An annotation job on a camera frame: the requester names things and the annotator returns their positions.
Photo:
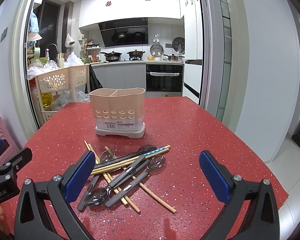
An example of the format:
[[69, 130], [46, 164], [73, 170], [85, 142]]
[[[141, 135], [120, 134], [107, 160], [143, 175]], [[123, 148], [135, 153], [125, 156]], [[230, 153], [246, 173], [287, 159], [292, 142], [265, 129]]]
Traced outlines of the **yellow oil bottle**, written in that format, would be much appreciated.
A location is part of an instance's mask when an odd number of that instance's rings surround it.
[[42, 98], [43, 110], [51, 106], [51, 103], [53, 102], [53, 96], [51, 93], [41, 93], [41, 98]]

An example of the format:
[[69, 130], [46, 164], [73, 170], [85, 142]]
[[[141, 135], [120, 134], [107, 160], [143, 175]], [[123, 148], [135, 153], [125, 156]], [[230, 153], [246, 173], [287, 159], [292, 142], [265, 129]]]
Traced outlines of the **beige plastic storage cart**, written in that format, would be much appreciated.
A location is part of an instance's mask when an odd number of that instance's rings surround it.
[[59, 92], [69, 90], [73, 102], [77, 102], [76, 88], [87, 85], [88, 93], [91, 91], [89, 64], [59, 68], [51, 72], [40, 74], [34, 79], [36, 81], [39, 104], [44, 122], [47, 122], [55, 113], [57, 113], [57, 111], [51, 111], [48, 110], [48, 108], [44, 108], [41, 94], [58, 94]]

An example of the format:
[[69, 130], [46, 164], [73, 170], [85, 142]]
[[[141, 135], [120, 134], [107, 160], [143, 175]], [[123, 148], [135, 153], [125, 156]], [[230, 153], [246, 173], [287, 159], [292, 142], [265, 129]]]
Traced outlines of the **beige plastic utensil holder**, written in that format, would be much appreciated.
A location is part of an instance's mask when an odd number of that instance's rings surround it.
[[100, 88], [89, 93], [96, 134], [139, 139], [145, 133], [144, 88]]

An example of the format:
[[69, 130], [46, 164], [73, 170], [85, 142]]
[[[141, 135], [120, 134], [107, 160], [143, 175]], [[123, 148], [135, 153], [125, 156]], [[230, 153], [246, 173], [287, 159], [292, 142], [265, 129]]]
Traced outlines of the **black wok on stove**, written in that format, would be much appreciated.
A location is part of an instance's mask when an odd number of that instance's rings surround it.
[[101, 52], [104, 55], [107, 62], [117, 62], [121, 59], [121, 53], [112, 51], [111, 53]]

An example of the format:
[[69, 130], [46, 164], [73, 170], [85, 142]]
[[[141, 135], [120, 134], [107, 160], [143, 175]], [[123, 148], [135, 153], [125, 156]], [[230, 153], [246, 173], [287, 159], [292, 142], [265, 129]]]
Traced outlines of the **black pot on stove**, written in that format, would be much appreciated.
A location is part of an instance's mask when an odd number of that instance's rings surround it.
[[139, 50], [134, 50], [134, 51], [129, 51], [127, 54], [129, 55], [129, 60], [130, 61], [140, 61], [142, 60], [142, 57], [144, 55], [144, 51], [139, 51]]

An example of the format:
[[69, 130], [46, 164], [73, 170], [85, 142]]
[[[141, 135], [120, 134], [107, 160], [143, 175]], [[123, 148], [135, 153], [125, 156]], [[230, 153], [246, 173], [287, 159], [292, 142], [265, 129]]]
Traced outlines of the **black built-in oven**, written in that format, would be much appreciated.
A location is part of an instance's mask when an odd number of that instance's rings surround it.
[[184, 68], [181, 64], [147, 64], [147, 92], [181, 93], [183, 70]]

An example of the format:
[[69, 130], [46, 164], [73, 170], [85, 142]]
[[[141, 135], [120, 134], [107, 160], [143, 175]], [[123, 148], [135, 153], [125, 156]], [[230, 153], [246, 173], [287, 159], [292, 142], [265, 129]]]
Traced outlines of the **black range hood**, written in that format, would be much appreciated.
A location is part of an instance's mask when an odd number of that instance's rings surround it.
[[125, 18], [98, 24], [105, 47], [148, 44], [148, 18]]

